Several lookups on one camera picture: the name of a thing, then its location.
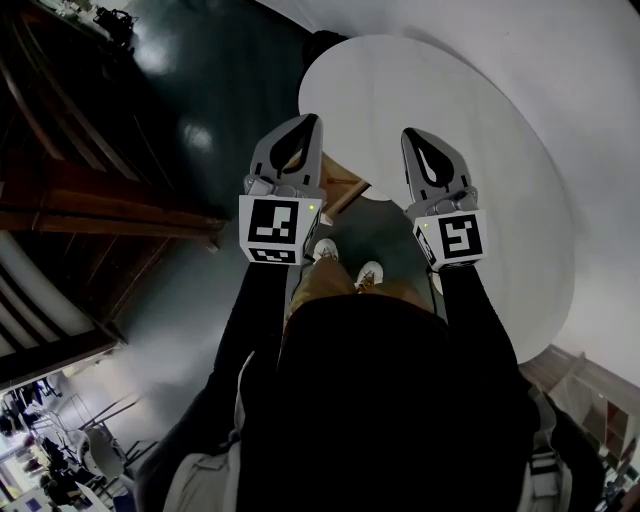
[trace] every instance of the white round table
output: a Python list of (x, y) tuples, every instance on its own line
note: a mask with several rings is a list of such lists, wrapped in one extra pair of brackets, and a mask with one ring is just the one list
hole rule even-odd
[(553, 341), (573, 296), (571, 219), (546, 149), (498, 89), (428, 44), (365, 36), (314, 62), (299, 106), (322, 119), (325, 153), (402, 209), (411, 204), (402, 131), (420, 128), (457, 149), (487, 211), (489, 256), (478, 272), (518, 361)]

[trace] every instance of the dark floor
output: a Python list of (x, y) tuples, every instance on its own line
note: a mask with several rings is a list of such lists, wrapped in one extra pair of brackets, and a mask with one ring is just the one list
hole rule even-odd
[[(175, 152), (184, 181), (235, 217), (256, 142), (298, 114), (308, 34), (249, 0), (139, 0), (128, 10), (139, 17), (136, 61), (178, 115)], [(354, 278), (377, 259), (386, 279), (411, 280), (431, 302), (424, 257), (395, 205), (359, 199), (316, 237), (327, 235)], [(79, 376), (84, 395), (100, 389), (94, 399), (83, 395), (91, 409), (127, 392), (144, 395), (110, 425), (125, 445), (161, 437), (207, 379), (248, 265), (236, 221), (220, 246), (215, 255), (192, 242), (171, 252), (118, 319), (129, 346)], [(289, 290), (299, 272), (291, 268)], [(96, 380), (100, 386), (90, 384)]]

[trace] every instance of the sneaker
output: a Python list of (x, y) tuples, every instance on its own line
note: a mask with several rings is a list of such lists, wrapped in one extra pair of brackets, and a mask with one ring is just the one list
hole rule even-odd
[(372, 287), (374, 284), (380, 284), (382, 282), (382, 276), (384, 272), (382, 265), (377, 261), (370, 261), (365, 263), (362, 270), (358, 274), (358, 280), (356, 281), (356, 288), (358, 293), (362, 293), (367, 288)]
[(331, 238), (323, 238), (313, 249), (313, 259), (318, 261), (321, 258), (333, 258), (336, 261), (340, 261), (338, 259), (338, 248)]

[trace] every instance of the person's arm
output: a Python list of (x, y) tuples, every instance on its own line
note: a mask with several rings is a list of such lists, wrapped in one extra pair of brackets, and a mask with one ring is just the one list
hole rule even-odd
[(137, 474), (140, 512), (163, 509), (174, 474), (187, 455), (216, 455), (227, 440), (234, 428), (242, 366), (256, 348), (270, 343), (279, 346), (282, 338), (287, 269), (286, 265), (249, 265), (206, 387)]
[(496, 367), (517, 371), (511, 340), (482, 286), (475, 266), (440, 272), (451, 338), (465, 350), (482, 353)]

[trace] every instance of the brown pants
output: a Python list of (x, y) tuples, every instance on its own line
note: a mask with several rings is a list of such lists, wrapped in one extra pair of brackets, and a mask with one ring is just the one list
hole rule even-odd
[[(333, 258), (322, 258), (313, 265), (300, 283), (300, 286), (298, 286), (289, 304), (285, 322), (305, 302), (354, 293), (356, 293), (356, 287), (344, 267)], [(389, 283), (380, 283), (367, 288), (363, 293), (395, 297), (431, 313), (433, 312), (424, 302), (418, 290), (407, 282), (391, 281)]]

